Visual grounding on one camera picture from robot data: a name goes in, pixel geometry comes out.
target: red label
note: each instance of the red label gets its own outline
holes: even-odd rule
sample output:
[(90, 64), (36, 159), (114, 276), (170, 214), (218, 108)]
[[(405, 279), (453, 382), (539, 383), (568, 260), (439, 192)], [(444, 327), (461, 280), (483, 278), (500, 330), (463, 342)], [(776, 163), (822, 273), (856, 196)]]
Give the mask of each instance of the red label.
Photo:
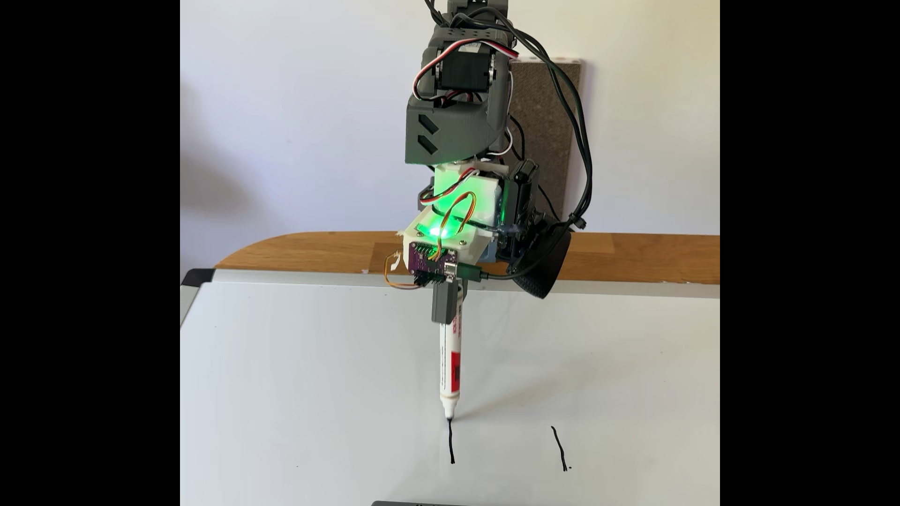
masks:
[(459, 392), (459, 354), (455, 351), (450, 352), (450, 370), (453, 371), (450, 392)]

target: white wall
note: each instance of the white wall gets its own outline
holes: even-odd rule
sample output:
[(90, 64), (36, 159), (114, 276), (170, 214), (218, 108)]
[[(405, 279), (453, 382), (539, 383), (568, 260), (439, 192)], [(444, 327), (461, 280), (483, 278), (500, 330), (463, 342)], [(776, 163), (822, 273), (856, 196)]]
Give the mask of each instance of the white wall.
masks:
[[(509, 17), (586, 63), (588, 230), (718, 234), (718, 1), (510, 0)], [(403, 163), (405, 104), (432, 29), (419, 0), (181, 0), (182, 275), (274, 235), (408, 225), (430, 173)], [(567, 212), (577, 152), (569, 179)]]

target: purple circuit board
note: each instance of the purple circuit board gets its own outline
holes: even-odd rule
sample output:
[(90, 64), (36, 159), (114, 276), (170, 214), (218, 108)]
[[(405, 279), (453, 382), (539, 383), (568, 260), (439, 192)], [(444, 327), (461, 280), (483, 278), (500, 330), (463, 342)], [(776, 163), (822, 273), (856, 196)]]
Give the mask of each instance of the purple circuit board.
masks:
[(428, 257), (434, 255), (436, 248), (437, 246), (426, 242), (411, 242), (409, 244), (409, 265), (407, 265), (407, 269), (410, 272), (416, 271), (442, 275), (447, 262), (456, 263), (456, 251), (443, 248), (444, 255), (435, 261), (431, 261)]

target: black marker stroke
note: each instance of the black marker stroke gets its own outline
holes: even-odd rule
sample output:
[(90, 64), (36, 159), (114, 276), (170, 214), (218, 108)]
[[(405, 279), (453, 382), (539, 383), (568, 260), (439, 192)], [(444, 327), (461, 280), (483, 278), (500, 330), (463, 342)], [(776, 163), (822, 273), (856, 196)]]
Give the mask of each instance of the black marker stroke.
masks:
[(453, 457), (453, 421), (447, 420), (447, 428), (450, 429), (450, 438), (448, 439), (448, 443), (450, 445), (450, 464), (456, 464), (456, 459)]
[[(565, 452), (563, 451), (563, 445), (560, 444), (560, 438), (556, 435), (556, 427), (553, 425), (550, 426), (550, 429), (553, 429), (553, 437), (556, 438), (556, 445), (560, 448), (560, 458), (562, 459), (562, 469), (563, 471), (568, 471), (569, 467), (565, 464)], [(451, 458), (453, 458), (453, 450), (450, 450)]]

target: whiteboard frame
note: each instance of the whiteboard frame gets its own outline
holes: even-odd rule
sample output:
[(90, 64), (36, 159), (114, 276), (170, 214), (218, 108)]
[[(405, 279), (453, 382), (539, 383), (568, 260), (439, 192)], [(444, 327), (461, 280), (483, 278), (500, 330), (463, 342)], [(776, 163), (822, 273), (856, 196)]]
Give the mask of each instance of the whiteboard frame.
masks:
[[(412, 283), (412, 276), (395, 276), (399, 283)], [(181, 323), (185, 322), (194, 298), (203, 283), (277, 283), (293, 285), (384, 286), (380, 274), (342, 274), (246, 269), (192, 269), (181, 283)], [(469, 283), (469, 290), (518, 292), (511, 281), (486, 280)], [(561, 279), (553, 285), (556, 294), (646, 295), (653, 297), (689, 297), (718, 299), (719, 285), (698, 283), (630, 283), (623, 281), (576, 281)]]

